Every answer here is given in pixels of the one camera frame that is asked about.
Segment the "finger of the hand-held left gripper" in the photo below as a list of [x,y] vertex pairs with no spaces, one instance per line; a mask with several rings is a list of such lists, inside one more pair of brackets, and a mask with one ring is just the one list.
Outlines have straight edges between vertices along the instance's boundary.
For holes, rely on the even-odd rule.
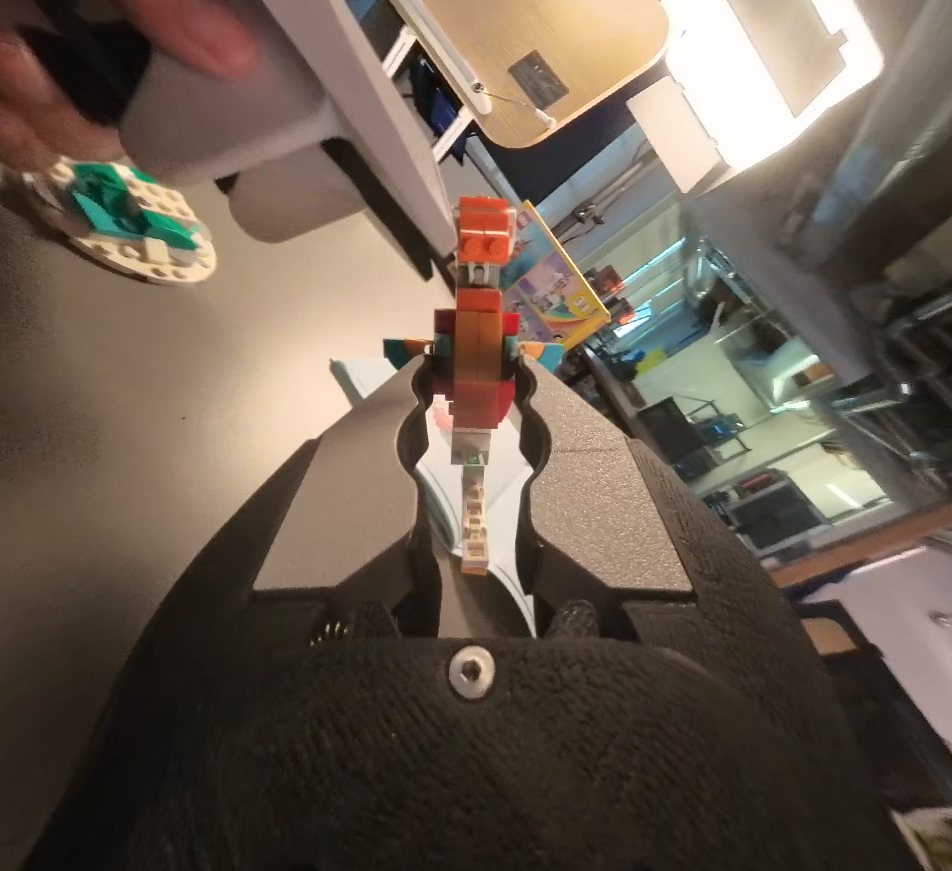
[[320,144],[230,176],[236,223],[263,243],[278,244],[370,211],[424,280],[446,281],[446,253],[411,220],[355,145]]
[[345,138],[448,255],[453,211],[432,146],[346,1],[228,2],[255,39],[255,69],[222,82],[154,54],[121,118],[131,160],[180,188]]

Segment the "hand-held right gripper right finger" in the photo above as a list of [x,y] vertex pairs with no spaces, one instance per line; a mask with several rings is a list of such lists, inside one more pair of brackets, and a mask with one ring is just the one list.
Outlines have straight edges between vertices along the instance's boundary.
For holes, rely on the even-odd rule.
[[537,360],[517,373],[530,465],[517,571],[536,598],[692,598],[634,444]]

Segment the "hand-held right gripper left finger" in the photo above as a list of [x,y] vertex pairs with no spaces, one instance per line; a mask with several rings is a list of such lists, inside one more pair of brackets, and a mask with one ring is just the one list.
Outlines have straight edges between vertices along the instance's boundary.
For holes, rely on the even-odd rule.
[[407,596],[432,558],[416,468],[429,448],[424,356],[318,441],[255,579],[260,596]]

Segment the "instruction booklet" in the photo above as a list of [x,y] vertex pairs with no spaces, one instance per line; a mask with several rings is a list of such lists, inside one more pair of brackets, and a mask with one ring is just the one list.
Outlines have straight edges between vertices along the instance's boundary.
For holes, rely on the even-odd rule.
[[[396,373],[382,358],[333,360],[329,367],[352,407],[362,404]],[[462,468],[450,461],[450,421],[448,401],[435,396],[425,416],[428,448],[415,473],[437,551],[458,563],[463,551]],[[491,438],[490,463],[484,475],[489,568],[487,578],[476,580],[476,584],[479,590],[501,590],[502,607],[515,608],[521,627],[528,627],[533,635],[533,600],[518,580],[514,549],[519,502],[530,475],[519,438],[517,425],[510,420],[503,421]]]

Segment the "orange lego seahorse figure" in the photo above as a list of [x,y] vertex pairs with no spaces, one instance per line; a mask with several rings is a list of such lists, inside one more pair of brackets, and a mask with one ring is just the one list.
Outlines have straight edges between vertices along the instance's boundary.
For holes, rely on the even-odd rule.
[[558,344],[519,340],[518,317],[506,313],[502,270],[513,255],[517,212],[505,199],[464,196],[455,211],[457,234],[455,307],[437,309],[430,340],[385,339],[395,369],[425,355],[430,393],[448,402],[452,425],[449,456],[461,478],[461,571],[485,576],[490,562],[484,474],[494,431],[515,397],[515,376],[524,356],[559,365]]

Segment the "round white lego base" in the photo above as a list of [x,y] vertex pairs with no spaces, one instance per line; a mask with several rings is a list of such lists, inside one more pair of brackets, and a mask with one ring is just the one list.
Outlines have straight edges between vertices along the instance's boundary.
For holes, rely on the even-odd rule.
[[42,173],[10,174],[3,187],[74,252],[125,277],[179,287],[217,269],[211,233],[184,194],[136,167],[63,158]]

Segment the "yellow lego set box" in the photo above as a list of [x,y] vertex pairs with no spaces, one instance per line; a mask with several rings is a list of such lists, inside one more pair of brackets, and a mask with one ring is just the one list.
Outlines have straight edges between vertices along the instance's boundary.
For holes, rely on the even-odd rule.
[[610,321],[582,270],[528,201],[516,211],[513,249],[499,275],[503,310],[523,342],[575,348]]

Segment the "person's left hand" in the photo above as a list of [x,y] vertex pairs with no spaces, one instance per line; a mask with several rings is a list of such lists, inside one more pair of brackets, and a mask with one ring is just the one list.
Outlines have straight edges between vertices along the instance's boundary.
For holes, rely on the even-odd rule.
[[[258,63],[255,40],[227,0],[111,0],[149,41],[185,66],[223,81]],[[2,0],[1,158],[13,171],[38,173],[63,157],[112,162],[125,155],[118,132],[83,116],[14,27]]]

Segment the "wooden book stand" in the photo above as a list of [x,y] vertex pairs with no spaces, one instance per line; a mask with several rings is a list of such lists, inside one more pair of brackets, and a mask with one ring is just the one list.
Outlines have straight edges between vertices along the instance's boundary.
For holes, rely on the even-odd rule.
[[482,134],[532,147],[654,66],[660,0],[389,0]]

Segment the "white light panel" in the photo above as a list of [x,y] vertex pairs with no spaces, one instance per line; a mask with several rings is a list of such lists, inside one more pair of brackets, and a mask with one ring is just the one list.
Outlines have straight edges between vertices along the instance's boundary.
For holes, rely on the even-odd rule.
[[661,0],[665,75],[627,102],[685,195],[746,172],[882,73],[856,0]]

